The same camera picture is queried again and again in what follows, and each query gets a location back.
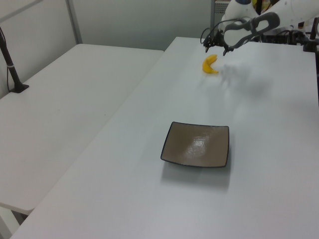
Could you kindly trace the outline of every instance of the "brown plate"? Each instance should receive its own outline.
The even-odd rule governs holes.
[[[227,164],[229,127],[173,122],[160,158],[194,167],[221,168]]]

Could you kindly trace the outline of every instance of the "banana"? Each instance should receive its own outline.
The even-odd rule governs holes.
[[[203,62],[203,71],[209,74],[218,74],[218,71],[210,67],[217,60],[217,55],[208,56]]]

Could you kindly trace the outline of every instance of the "wall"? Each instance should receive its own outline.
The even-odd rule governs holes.
[[[7,47],[22,82],[75,45],[65,0],[34,0],[35,4],[1,18]],[[0,54],[0,98],[7,94],[6,63]]]
[[[176,36],[199,38],[210,0],[70,0],[83,43],[166,50]]]

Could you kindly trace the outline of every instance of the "table surface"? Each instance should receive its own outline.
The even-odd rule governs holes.
[[[199,40],[177,38],[12,239],[317,239],[315,55],[222,52],[207,75]],[[172,121],[228,125],[227,166],[162,161]]]
[[[0,206],[29,214],[162,51],[77,45],[0,100]]]

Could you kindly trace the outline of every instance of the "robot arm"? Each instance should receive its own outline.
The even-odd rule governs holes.
[[[318,14],[318,0],[280,0],[261,15],[257,15],[251,0],[231,0],[219,25],[219,34],[226,53],[266,31],[298,24]]]

